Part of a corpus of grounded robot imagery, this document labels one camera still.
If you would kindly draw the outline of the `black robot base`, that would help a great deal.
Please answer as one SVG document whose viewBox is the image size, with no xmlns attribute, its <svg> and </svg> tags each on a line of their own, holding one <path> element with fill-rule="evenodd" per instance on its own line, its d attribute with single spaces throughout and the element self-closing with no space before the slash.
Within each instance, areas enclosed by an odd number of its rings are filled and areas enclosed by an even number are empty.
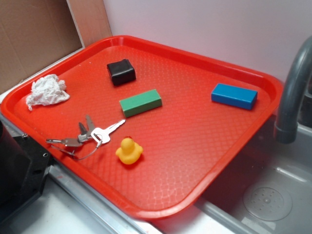
<svg viewBox="0 0 312 234">
<path fill-rule="evenodd" d="M 50 152 L 32 137 L 11 136 L 0 124 L 1 224 L 42 195 L 50 164 Z"/>
</svg>

